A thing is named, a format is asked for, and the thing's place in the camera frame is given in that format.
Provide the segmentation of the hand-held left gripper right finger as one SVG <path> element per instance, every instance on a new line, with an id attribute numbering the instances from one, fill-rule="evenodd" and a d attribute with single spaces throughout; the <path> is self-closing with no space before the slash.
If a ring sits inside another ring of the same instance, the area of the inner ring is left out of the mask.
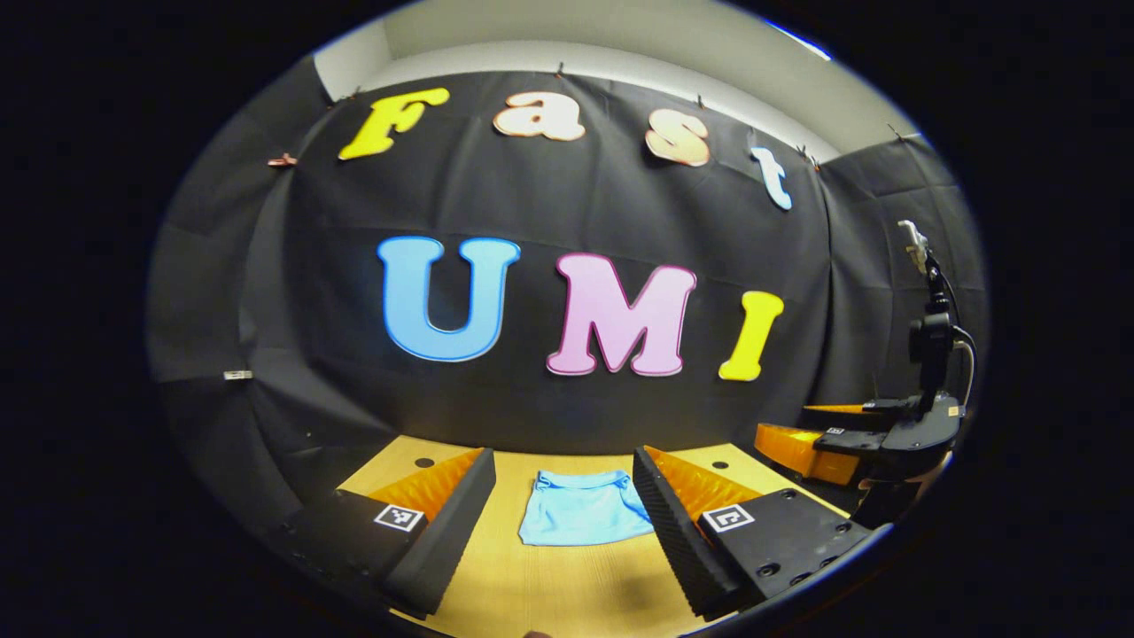
<path id="1" fill-rule="evenodd" d="M 758 493 L 654 446 L 633 480 L 692 612 L 744 612 L 827 572 L 872 531 L 794 487 Z"/>

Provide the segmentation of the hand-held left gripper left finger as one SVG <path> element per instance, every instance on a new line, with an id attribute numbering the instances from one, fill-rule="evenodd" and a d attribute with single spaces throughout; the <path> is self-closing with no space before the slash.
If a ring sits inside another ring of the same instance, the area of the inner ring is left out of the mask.
<path id="1" fill-rule="evenodd" d="M 486 497 L 491 448 L 475 448 L 361 495 L 333 490 L 266 534 L 269 548 L 366 610 L 437 613 Z"/>

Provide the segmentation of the black backdrop cloth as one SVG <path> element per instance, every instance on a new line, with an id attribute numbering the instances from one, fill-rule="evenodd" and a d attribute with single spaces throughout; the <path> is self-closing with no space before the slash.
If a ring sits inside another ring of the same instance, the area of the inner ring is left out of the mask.
<path id="1" fill-rule="evenodd" d="M 266 161 L 288 152 L 297 165 Z M 245 105 L 159 230 L 146 340 L 198 479 L 264 534 L 400 435 L 534 454 L 748 445 L 919 392 L 906 236 L 990 343 L 975 218 L 924 141 L 811 165 L 748 124 L 579 75 Z M 254 371 L 226 381 L 225 371 Z"/>

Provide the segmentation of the light blue T-shirt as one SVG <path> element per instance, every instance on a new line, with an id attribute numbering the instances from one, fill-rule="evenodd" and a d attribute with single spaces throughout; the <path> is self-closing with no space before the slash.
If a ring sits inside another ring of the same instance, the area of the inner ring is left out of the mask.
<path id="1" fill-rule="evenodd" d="M 518 529 L 538 548 L 586 548 L 655 531 L 628 473 L 562 475 L 542 470 Z"/>

